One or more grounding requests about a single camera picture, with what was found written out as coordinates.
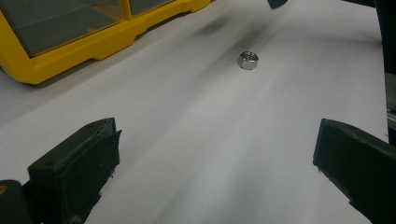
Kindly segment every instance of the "white table surface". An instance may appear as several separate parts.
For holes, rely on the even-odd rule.
[[[217,0],[43,85],[0,74],[0,179],[108,117],[121,164],[86,223],[370,223],[312,158],[322,118],[387,140],[376,12]]]

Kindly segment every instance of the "metal nut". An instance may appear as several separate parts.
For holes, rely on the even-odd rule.
[[[245,51],[239,55],[238,64],[243,69],[253,70],[257,63],[259,63],[259,57],[253,52]]]

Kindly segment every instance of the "dark corner object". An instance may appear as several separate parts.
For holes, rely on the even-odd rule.
[[[114,119],[90,123],[28,168],[30,180],[0,181],[1,224],[81,224],[120,163]]]
[[[382,35],[384,67],[386,73],[396,75],[396,1],[395,0],[343,0],[367,7],[375,7]]]
[[[268,0],[268,4],[270,5],[271,9],[279,8],[285,5],[287,2],[288,0]]]
[[[374,224],[396,223],[396,147],[323,119],[314,165]]]

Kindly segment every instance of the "yellow storage bin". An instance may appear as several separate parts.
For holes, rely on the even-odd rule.
[[[150,26],[211,0],[0,0],[0,66],[38,84],[89,59],[102,60]]]

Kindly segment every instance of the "yellow plastic container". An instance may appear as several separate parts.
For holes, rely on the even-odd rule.
[[[102,60],[132,45],[150,26],[178,13],[198,11],[211,2],[68,0],[66,6],[65,0],[48,1],[64,4],[50,12],[36,6],[36,13],[25,6],[31,15],[19,18],[21,6],[4,6],[7,0],[0,0],[2,8],[15,7],[14,11],[0,10],[0,66],[19,82],[38,84],[89,59]],[[72,24],[77,28],[67,30]]]

